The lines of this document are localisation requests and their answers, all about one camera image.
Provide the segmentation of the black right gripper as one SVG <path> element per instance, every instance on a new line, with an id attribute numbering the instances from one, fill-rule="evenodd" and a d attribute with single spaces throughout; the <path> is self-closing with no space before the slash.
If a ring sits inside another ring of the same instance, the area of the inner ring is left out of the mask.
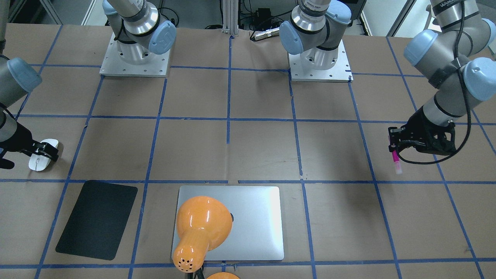
<path id="1" fill-rule="evenodd" d="M 20 152 L 31 156 L 37 149 L 37 155 L 57 161 L 59 150 L 50 143 L 34 141 L 31 132 L 19 123 L 1 124 L 1 149 L 6 152 Z"/>

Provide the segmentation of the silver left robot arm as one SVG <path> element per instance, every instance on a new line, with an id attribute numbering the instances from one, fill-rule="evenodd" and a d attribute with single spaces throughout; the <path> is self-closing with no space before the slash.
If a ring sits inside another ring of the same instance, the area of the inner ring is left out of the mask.
<path id="1" fill-rule="evenodd" d="M 401 127 L 389 127 L 389 151 L 399 155 L 406 148 L 451 157 L 457 119 L 495 94 L 495 62 L 471 59 L 495 39 L 495 24 L 482 18 L 474 0 L 432 0 L 432 12 L 441 31 L 423 30 L 404 49 L 404 57 L 423 74 L 436 94 Z M 290 55 L 301 55 L 311 67 L 323 55 L 337 58 L 338 45 L 352 12 L 338 0 L 301 0 L 288 21 L 279 27 L 281 43 Z"/>

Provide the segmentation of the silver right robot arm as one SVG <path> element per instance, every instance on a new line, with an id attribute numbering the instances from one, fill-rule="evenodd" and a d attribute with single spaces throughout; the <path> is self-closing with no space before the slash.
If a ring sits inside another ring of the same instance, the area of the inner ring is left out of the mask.
<path id="1" fill-rule="evenodd" d="M 122 77 L 165 77 L 170 50 L 176 40 L 174 23 L 166 20 L 159 9 L 146 0 L 105 0 L 104 14 L 113 28 L 100 74 Z M 8 110 L 42 83 L 35 69 L 21 58 L 1 55 L 1 168 L 15 164 L 5 159 L 8 152 L 30 157 L 29 168 L 45 170 L 59 158 L 59 141 L 48 138 L 34 140 L 32 133 Z"/>

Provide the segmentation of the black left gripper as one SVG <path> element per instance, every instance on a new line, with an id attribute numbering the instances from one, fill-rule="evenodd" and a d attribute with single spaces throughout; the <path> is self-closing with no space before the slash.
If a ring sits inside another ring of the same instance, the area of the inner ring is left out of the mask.
<path id="1" fill-rule="evenodd" d="M 421 107 L 401 127 L 388 128 L 389 152 L 402 152 L 413 147 L 417 152 L 448 156 L 456 151 L 455 124 L 436 125 L 425 116 Z"/>

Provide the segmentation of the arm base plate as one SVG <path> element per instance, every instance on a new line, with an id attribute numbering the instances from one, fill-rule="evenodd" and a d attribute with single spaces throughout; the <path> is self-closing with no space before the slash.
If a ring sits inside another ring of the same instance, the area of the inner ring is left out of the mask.
<path id="1" fill-rule="evenodd" d="M 313 48 L 297 55 L 289 53 L 288 60 L 292 81 L 347 83 L 353 80 L 342 40 L 337 49 Z"/>
<path id="2" fill-rule="evenodd" d="M 113 34 L 107 46 L 99 73 L 113 77 L 157 77 L 168 75 L 170 51 L 157 55 L 127 36 Z"/>

